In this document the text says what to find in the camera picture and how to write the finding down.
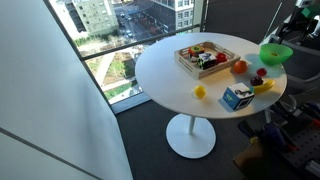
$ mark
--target glass window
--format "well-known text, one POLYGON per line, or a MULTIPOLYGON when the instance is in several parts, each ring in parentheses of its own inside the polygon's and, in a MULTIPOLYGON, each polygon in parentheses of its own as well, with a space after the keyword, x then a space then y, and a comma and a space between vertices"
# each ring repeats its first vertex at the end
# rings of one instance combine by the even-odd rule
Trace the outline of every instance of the glass window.
POLYGON ((189 0, 184 0, 184 5, 189 6, 189 0))
POLYGON ((182 19, 182 13, 178 13, 178 19, 182 19))
POLYGON ((174 0, 168 0, 168 6, 174 8, 174 0))
POLYGON ((183 6, 183 1, 182 0, 179 0, 178 1, 178 7, 182 7, 183 6))
POLYGON ((44 1, 51 4, 50 9, 56 12, 53 15, 61 21, 79 59, 88 66, 110 104, 142 91, 135 81, 134 66, 143 50, 159 40, 152 38, 178 34, 174 31, 192 24, 189 18, 184 19, 192 14, 190 9, 178 12, 174 8, 176 3, 178 7, 189 5, 189 0, 132 0, 134 3, 121 6, 118 1, 106 0, 44 1), (146 39, 150 39, 148 43, 139 43, 146 39))

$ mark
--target lemon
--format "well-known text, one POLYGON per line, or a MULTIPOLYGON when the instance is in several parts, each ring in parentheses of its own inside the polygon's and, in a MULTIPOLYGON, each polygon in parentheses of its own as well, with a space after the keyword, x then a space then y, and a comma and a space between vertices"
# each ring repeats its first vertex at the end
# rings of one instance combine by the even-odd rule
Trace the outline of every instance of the lemon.
POLYGON ((206 89, 203 86, 196 86, 193 91, 196 97, 199 99, 206 95, 206 89))

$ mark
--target table pedestal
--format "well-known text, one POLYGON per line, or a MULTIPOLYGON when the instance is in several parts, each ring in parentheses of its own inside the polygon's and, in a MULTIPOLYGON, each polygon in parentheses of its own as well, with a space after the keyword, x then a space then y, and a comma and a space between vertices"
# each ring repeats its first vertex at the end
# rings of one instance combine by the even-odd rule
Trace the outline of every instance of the table pedestal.
POLYGON ((191 159, 207 155, 216 143, 216 133, 207 119, 183 114, 171 119, 166 135, 176 153, 191 159))

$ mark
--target sidewalk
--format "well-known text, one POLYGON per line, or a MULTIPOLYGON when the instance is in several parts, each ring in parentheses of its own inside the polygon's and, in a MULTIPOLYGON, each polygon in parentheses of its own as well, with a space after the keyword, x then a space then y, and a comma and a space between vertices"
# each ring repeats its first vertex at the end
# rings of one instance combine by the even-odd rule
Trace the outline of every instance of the sidewalk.
POLYGON ((109 69, 109 66, 113 60, 115 53, 109 53, 103 56, 103 59, 101 61, 101 63, 99 64, 99 67, 97 69, 97 73, 94 76, 96 78, 96 81, 98 82, 98 84, 100 86, 103 85, 103 80, 107 74, 107 71, 109 69))

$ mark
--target window frame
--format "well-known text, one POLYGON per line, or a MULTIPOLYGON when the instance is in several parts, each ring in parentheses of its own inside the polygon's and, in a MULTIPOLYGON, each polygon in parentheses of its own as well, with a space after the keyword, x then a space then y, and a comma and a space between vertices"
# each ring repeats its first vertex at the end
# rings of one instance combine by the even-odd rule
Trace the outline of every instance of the window frame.
POLYGON ((95 84, 95 86, 99 90, 100 94, 105 99, 106 103, 111 108, 113 113, 117 114, 117 113, 122 112, 122 111, 124 111, 124 110, 126 110, 128 108, 134 107, 136 104, 128 106, 127 103, 129 102, 129 99, 131 99, 131 98, 128 98, 127 99, 128 101, 122 100, 120 102, 117 102, 117 103, 111 105, 109 103, 109 100, 107 99, 107 97, 104 95, 104 92, 102 91, 100 85, 95 80, 94 75, 92 74, 91 70, 89 69, 89 67, 88 67, 88 65, 86 64, 85 61, 93 59, 93 58, 96 58, 96 57, 99 57, 99 56, 102 56, 102 55, 105 55, 105 54, 109 54, 109 53, 113 53, 113 52, 116 52, 116 51, 119 51, 119 50, 123 50, 123 49, 129 48, 129 47, 132 47, 132 46, 136 46, 136 45, 140 45, 140 44, 144 44, 144 43, 155 42, 157 40, 160 40, 160 39, 163 39, 163 38, 166 38, 166 37, 169 37, 169 36, 174 36, 174 35, 180 34, 182 32, 188 32, 188 31, 204 32, 204 27, 205 27, 204 26, 204 22, 205 22, 205 18, 206 18, 206 13, 207 13, 206 11, 207 11, 207 6, 208 6, 209 0, 198 0, 198 1, 195 1, 194 8, 193 8, 193 10, 194 10, 194 17, 193 17, 194 20, 193 21, 199 22, 199 23, 197 23, 195 25, 191 25, 191 26, 188 26, 188 27, 177 28, 175 31, 170 31, 170 32, 167 32, 167 33, 164 33, 164 34, 160 34, 160 35, 153 36, 153 37, 150 37, 150 38, 147 38, 147 39, 143 39, 143 40, 140 40, 140 41, 136 41, 136 42, 132 42, 132 43, 129 43, 129 44, 125 44, 125 45, 120 46, 120 47, 116 47, 116 48, 113 48, 113 49, 105 50, 105 51, 98 52, 98 53, 95 53, 95 54, 92 54, 92 55, 88 55, 88 56, 82 56, 80 54, 79 49, 76 47, 75 43, 73 42, 73 39, 71 38, 71 36, 69 35, 67 29, 65 28, 65 26, 63 25, 63 23, 60 20, 59 16, 57 15, 55 9, 51 5, 50 0, 43 0, 43 2, 45 3, 46 7, 50 11, 50 13, 53 16, 53 18, 55 19, 55 21, 57 22, 60 30, 65 35, 66 39, 68 40, 68 42, 71 45, 71 47, 73 48, 74 52, 76 53, 76 55, 78 56, 79 60, 83 64, 84 68, 88 72, 90 78, 92 79, 93 83, 95 84))

